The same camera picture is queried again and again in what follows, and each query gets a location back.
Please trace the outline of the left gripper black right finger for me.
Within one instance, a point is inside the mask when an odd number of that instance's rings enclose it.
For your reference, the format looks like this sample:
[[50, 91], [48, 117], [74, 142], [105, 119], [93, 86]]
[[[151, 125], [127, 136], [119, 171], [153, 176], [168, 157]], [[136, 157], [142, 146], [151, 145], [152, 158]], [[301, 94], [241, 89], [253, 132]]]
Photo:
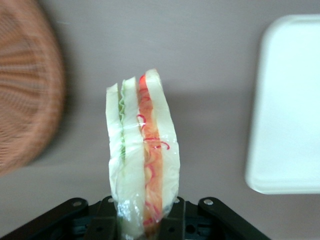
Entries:
[[193, 204], [178, 197], [159, 228], [161, 240], [268, 240], [269, 237], [215, 197]]

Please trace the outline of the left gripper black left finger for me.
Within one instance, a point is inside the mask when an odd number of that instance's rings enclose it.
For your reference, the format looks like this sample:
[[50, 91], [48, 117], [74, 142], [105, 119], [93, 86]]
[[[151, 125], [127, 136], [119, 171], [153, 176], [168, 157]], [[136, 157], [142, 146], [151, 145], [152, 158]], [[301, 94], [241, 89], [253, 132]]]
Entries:
[[116, 240], [117, 214], [110, 196], [89, 205], [71, 198], [19, 228], [2, 240]]

